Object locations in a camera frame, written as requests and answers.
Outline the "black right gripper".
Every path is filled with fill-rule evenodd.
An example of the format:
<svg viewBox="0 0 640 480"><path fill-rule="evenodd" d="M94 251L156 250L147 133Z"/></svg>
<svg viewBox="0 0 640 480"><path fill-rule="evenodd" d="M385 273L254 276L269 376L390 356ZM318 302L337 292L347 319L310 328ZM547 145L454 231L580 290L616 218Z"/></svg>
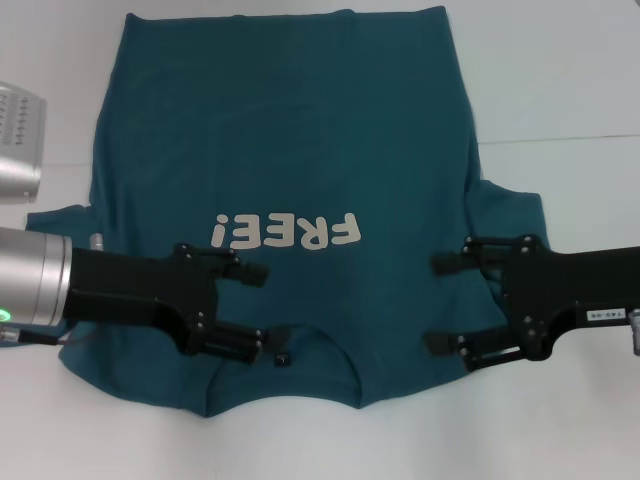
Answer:
<svg viewBox="0 0 640 480"><path fill-rule="evenodd" d="M428 331L423 341L431 355L459 357L474 372L523 359L546 360L554 343L571 330L623 325L631 327L633 351L639 353L637 247L560 254L531 240L510 249L510 239L467 237L458 252L431 257L435 275L503 268L510 325L469 333Z"/></svg>

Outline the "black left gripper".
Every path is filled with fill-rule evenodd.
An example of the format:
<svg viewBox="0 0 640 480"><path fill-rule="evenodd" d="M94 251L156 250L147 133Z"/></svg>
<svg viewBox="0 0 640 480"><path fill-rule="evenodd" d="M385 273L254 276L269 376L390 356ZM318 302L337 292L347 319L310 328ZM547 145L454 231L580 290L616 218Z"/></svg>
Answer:
<svg viewBox="0 0 640 480"><path fill-rule="evenodd" d="M266 265L235 254L221 256L218 271L220 278L247 286L264 286L270 274ZM194 253L154 259L75 248L64 319L155 328L180 351L254 363L263 351L264 331L212 323L217 300L211 269Z"/></svg>

